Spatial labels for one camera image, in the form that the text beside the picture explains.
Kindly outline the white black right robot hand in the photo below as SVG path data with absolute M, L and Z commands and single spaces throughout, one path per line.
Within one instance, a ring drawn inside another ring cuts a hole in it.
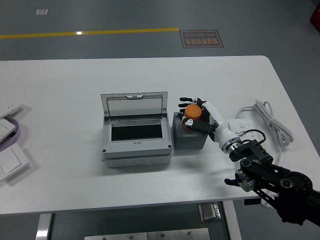
M 182 103 L 178 105 L 180 107 L 178 117 L 184 127 L 208 135 L 225 153 L 240 147 L 242 144 L 240 137 L 229 129 L 225 119 L 211 103 L 198 97 L 181 97 L 179 100 Z M 200 107 L 200 119 L 186 116 L 188 106 Z

